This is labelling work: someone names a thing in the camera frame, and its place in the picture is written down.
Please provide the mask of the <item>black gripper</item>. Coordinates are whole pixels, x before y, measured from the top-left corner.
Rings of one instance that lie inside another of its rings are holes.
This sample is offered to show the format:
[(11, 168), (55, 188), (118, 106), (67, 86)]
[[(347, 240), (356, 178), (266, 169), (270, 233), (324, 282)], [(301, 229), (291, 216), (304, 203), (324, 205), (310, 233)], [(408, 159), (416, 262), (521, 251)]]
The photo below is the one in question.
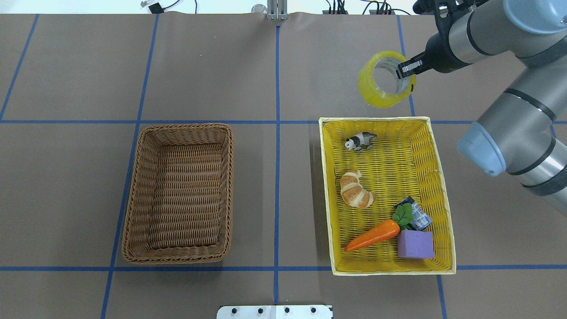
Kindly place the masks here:
[(448, 42), (448, 32), (438, 32), (427, 41), (423, 58), (411, 59), (397, 65), (398, 78), (409, 78), (415, 73), (435, 70), (447, 74), (459, 69), (459, 59), (454, 56)]

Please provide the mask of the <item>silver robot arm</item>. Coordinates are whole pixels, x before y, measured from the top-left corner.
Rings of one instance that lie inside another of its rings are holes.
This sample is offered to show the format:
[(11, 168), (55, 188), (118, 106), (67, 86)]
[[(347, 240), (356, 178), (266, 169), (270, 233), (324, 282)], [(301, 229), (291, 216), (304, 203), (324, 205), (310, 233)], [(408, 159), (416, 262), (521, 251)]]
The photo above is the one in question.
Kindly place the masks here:
[(566, 111), (564, 0), (418, 0), (413, 11), (435, 18), (437, 34), (422, 53), (399, 63), (405, 79), (450, 73), (512, 52), (526, 67), (458, 141), (483, 172), (515, 176), (525, 190), (566, 214), (567, 148), (548, 133)]

